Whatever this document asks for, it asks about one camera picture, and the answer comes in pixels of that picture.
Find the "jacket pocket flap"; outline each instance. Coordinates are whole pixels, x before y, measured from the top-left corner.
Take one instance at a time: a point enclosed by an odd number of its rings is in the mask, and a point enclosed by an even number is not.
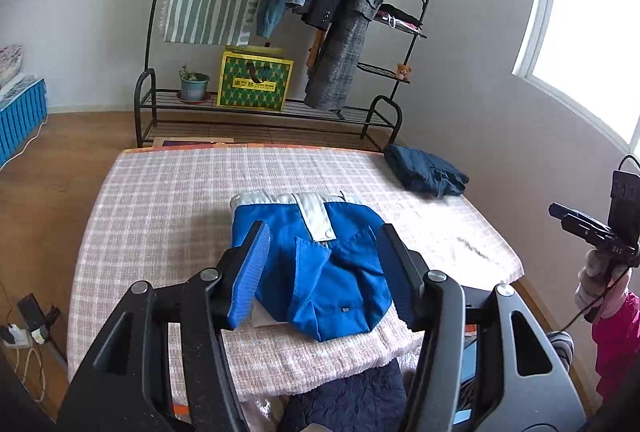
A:
[[[360,12],[363,16],[365,16],[369,21],[373,21],[376,17],[376,12],[380,8],[380,5],[384,0],[366,0],[362,3],[362,9]]]

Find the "blue gripper pad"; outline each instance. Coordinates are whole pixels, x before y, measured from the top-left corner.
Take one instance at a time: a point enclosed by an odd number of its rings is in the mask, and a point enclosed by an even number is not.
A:
[[[420,295],[424,290],[422,279],[428,271],[422,256],[406,249],[390,223],[380,227],[376,249],[398,316],[410,329],[417,327],[421,317]]]
[[[221,327],[237,328],[251,311],[270,240],[267,224],[255,221],[242,244],[222,255],[216,266],[222,277],[212,297],[212,311]]]

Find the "electrical cable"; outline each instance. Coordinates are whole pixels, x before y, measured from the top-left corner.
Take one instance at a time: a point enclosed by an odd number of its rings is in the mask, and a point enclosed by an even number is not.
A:
[[[11,302],[9,301],[9,295],[7,295],[6,288],[4,287],[4,284],[2,283],[2,281],[0,281],[0,286],[2,286],[2,293],[4,293],[4,299],[6,300],[6,304],[9,307],[9,311],[6,314],[6,317],[4,317],[4,320],[6,320],[6,324],[8,326],[9,325],[9,315],[11,315],[11,311],[14,310],[14,307],[11,305]]]
[[[638,168],[640,168],[640,161],[638,161],[633,154],[627,154],[624,158],[622,158],[620,165],[618,165],[618,170],[622,169],[622,166],[625,165],[625,162],[628,159],[632,159],[634,162],[636,162],[636,165],[638,165]]]
[[[36,353],[36,356],[38,358],[38,361],[40,362],[40,387],[42,388],[42,392],[40,393],[40,399],[38,399],[38,403],[42,403],[44,401],[44,397],[46,394],[46,389],[47,389],[47,380],[44,377],[44,367],[42,365],[43,359],[42,359],[42,351],[40,351],[40,345],[37,342],[34,342],[34,344],[36,345],[36,349],[38,350],[38,352]]]
[[[47,114],[47,117],[44,119],[44,122],[40,124],[40,127],[38,127],[38,132],[36,133],[36,135],[35,135],[35,136],[33,136],[33,138],[31,138],[31,139],[27,142],[27,144],[24,146],[24,148],[23,148],[23,149],[22,149],[18,154],[16,154],[15,156],[12,156],[12,157],[11,157],[11,158],[9,158],[6,162],[4,162],[4,163],[2,164],[2,167],[0,167],[0,170],[2,170],[2,169],[6,166],[6,164],[8,164],[10,161],[12,161],[12,160],[16,159],[16,158],[17,158],[18,156],[20,156],[24,151],[26,151],[26,150],[27,150],[27,147],[29,147],[29,144],[30,144],[34,139],[38,138],[38,136],[40,136],[40,130],[42,129],[43,125],[45,125],[45,123],[47,123],[47,120],[49,120],[49,115],[48,115],[48,114]]]
[[[36,399],[35,401],[38,402],[38,403],[42,403],[44,401],[44,397],[46,395],[47,380],[45,378],[44,370],[42,368],[42,353],[39,352],[40,351],[40,346],[36,342],[35,342],[35,346],[38,348],[37,351],[33,347],[29,349],[29,352],[27,354],[27,361],[24,364],[24,374],[22,375],[22,379],[20,380],[20,383],[22,383],[24,388],[26,388],[26,385],[24,385],[24,383],[27,380],[27,373],[29,372],[29,361],[31,360],[31,353],[33,352],[35,354],[36,358],[38,359],[38,363],[40,364],[40,373],[38,375],[38,381],[40,382],[40,388],[42,389],[42,391],[40,393],[40,397],[38,399]]]
[[[20,365],[20,349],[15,349],[15,365],[14,365],[14,374],[18,372],[18,367]]]
[[[590,310],[590,309],[591,309],[591,308],[592,308],[592,307],[593,307],[597,302],[599,302],[600,300],[602,300],[603,298],[605,298],[605,297],[609,294],[609,292],[610,292],[610,291],[611,291],[611,290],[616,286],[616,284],[622,280],[622,278],[626,275],[626,273],[629,271],[629,269],[630,269],[630,268],[626,268],[626,269],[625,269],[625,271],[623,271],[622,275],[620,275],[620,276],[616,279],[616,281],[615,281],[615,282],[614,282],[610,287],[607,287],[607,288],[606,288],[602,293],[600,293],[600,295],[598,295],[598,297],[596,297],[596,298],[595,298],[591,303],[589,303],[589,304],[588,304],[584,309],[582,309],[581,311],[579,311],[579,312],[578,312],[578,314],[577,314],[575,317],[573,317],[573,318],[571,319],[571,321],[570,321],[566,326],[564,326],[560,331],[561,331],[561,332],[563,332],[563,331],[566,331],[567,329],[569,329],[569,327],[571,327],[571,326],[573,325],[573,323],[574,323],[578,318],[580,318],[580,316],[581,316],[583,313],[585,313],[586,311]]]

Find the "power adapter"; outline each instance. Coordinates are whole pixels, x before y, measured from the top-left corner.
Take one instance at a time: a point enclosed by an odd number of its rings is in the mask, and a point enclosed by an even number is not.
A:
[[[2,330],[2,343],[4,347],[9,349],[29,349],[31,348],[33,341],[31,339],[31,335],[25,329],[20,329],[17,325],[11,324],[9,327],[2,326],[4,329]],[[10,333],[6,335],[4,330],[8,330]],[[13,342],[6,340],[6,338],[13,338]]]

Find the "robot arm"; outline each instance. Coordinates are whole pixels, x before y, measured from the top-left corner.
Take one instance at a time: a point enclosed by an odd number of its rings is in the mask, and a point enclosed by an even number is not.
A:
[[[63,401],[63,431],[248,432],[222,343],[248,315],[268,251],[267,226],[184,284],[133,284],[98,333]],[[575,432],[584,412],[551,344],[509,285],[487,292],[429,270],[392,225],[378,255],[399,316],[426,331],[399,432]],[[168,323],[180,323],[191,420],[172,410]],[[453,425],[464,325],[478,325],[471,418]]]

